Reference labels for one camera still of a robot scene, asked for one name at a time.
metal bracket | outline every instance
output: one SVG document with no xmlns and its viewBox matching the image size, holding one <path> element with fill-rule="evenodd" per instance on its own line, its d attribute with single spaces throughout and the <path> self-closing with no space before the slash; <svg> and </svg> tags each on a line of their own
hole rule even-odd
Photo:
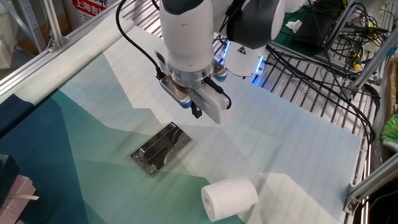
<svg viewBox="0 0 398 224">
<path fill-rule="evenodd" d="M 131 154 L 131 157 L 153 177 L 191 140 L 192 138 L 171 122 Z"/>
<path fill-rule="evenodd" d="M 353 188 L 354 188 L 354 185 L 349 184 L 348 191 L 351 191 Z M 354 212 L 358 208 L 360 203 L 361 203 L 361 201 L 356 198 L 346 198 L 344 212 L 349 213 L 350 215 L 354 215 Z"/>
<path fill-rule="evenodd" d="M 360 203 L 360 200 L 356 198 L 351 198 L 351 200 L 349 200 L 347 205 L 344 207 L 344 211 L 346 213 L 349 213 L 350 215 L 354 215 L 354 212 L 358 208 Z"/>
</svg>

pink paper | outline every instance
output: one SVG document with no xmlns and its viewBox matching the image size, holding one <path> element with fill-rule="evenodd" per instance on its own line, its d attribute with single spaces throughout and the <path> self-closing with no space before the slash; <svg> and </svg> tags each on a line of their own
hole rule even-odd
<svg viewBox="0 0 398 224">
<path fill-rule="evenodd" d="M 36 189 L 28 177 L 18 175 L 11 187 L 9 195 L 33 195 L 35 191 Z M 28 202 L 29 199 L 7 198 L 0 208 L 0 223 L 15 224 Z"/>
</svg>

paper roll hole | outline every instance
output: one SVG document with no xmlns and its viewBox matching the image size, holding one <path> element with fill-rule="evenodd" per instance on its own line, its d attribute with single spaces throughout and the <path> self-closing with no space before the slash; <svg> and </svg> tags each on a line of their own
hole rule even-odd
<svg viewBox="0 0 398 224">
<path fill-rule="evenodd" d="M 205 204 L 206 204 L 206 209 L 210 212 L 212 210 L 212 207 L 207 197 L 205 197 Z"/>
</svg>

blue led light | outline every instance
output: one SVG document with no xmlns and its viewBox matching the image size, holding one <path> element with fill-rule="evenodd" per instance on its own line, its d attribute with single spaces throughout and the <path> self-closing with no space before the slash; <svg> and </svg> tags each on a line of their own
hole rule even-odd
<svg viewBox="0 0 398 224">
<path fill-rule="evenodd" d="M 226 44 L 226 48 L 225 48 L 225 50 L 224 50 L 224 52 L 223 52 L 223 57 L 225 57 L 226 51 L 228 50 L 228 47 L 229 47 L 229 44 L 230 44 L 230 43 L 231 43 L 231 42 L 228 41 L 228 43 Z"/>
<path fill-rule="evenodd" d="M 260 73 L 260 66 L 261 66 L 261 63 L 262 63 L 262 59 L 264 58 L 264 56 L 261 56 L 261 58 L 260 58 L 260 60 L 259 60 L 259 63 L 257 64 L 257 68 L 256 68 L 256 73 Z"/>
</svg>

white fabric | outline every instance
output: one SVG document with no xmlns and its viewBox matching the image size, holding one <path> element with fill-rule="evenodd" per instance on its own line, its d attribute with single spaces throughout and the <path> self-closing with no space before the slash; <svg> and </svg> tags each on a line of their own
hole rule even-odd
<svg viewBox="0 0 398 224">
<path fill-rule="evenodd" d="M 19 88 L 15 94 L 34 105 L 40 103 L 81 67 L 122 37 L 116 27 L 115 18 L 115 14 L 110 14 L 90 33 L 35 72 L 29 82 Z M 127 32 L 134 26 L 134 22 L 121 19 L 121 25 Z"/>
</svg>

